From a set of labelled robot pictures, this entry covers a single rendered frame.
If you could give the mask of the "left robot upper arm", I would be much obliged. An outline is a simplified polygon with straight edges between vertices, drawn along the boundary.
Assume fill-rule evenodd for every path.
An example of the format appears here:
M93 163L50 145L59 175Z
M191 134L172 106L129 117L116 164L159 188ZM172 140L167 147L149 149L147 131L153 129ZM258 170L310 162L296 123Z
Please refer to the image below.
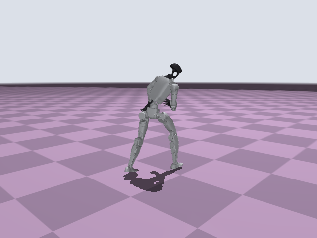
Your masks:
M147 91L148 91L148 92L151 92L151 90L152 90L154 84L156 83L156 81L158 80L159 77L160 77L160 76L156 76L155 79L147 86Z

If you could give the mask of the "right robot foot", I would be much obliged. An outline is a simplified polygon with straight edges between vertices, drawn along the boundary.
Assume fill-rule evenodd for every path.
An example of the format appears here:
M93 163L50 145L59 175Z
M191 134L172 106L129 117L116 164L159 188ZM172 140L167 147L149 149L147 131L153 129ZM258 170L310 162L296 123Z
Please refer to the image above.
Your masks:
M182 165L183 165L183 163L179 163L179 162L177 162L177 164L173 163L173 164L171 164L171 169L176 169Z

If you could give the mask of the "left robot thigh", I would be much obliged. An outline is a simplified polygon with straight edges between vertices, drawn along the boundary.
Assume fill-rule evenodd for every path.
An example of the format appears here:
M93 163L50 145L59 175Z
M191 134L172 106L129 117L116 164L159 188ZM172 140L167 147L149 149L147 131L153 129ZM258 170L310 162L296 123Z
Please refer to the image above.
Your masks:
M146 117L146 111L142 111L139 113L139 131L138 131L138 137L135 140L136 146L142 146L143 140L148 128L149 118Z

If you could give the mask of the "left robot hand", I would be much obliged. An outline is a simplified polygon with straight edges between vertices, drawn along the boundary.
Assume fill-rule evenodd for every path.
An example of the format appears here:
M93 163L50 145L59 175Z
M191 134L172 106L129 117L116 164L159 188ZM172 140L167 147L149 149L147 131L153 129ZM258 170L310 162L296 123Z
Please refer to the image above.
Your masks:
M150 107L150 104L152 103L153 100L151 100L150 102L148 102L145 107L143 109L141 109L141 111L146 111L147 107Z

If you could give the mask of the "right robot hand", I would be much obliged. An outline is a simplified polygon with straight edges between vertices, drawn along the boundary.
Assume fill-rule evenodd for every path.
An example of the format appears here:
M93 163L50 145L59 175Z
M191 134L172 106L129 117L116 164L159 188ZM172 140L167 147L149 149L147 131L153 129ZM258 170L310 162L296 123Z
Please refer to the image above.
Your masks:
M166 98L166 101L164 101L165 103L165 105L168 105L168 106L170 106L170 100L168 99L168 98Z

